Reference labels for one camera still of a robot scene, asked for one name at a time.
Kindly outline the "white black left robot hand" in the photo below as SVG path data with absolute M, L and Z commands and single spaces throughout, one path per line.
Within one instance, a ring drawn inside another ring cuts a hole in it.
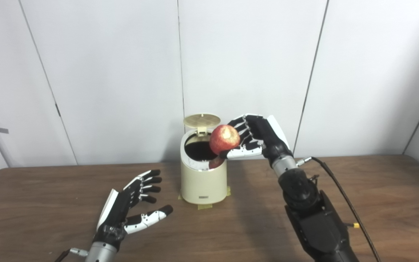
M 119 251 L 127 235 L 142 231 L 173 212 L 173 207 L 166 205 L 147 213 L 128 215 L 130 209 L 141 202 L 156 203 L 157 199 L 149 193 L 161 191 L 161 188 L 156 186 L 162 181 L 160 174 L 159 169 L 148 170 L 131 179 L 120 192 L 111 190 L 100 214 L 94 243 L 105 243 Z

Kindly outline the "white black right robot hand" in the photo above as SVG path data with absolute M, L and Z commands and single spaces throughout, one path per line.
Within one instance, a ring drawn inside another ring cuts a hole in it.
M 240 142 L 230 150 L 218 153 L 222 159 L 239 159 L 263 156 L 270 166 L 277 160 L 288 156 L 293 158 L 286 136 L 273 115 L 264 117 L 256 114 L 243 114 L 228 123 L 236 129 Z

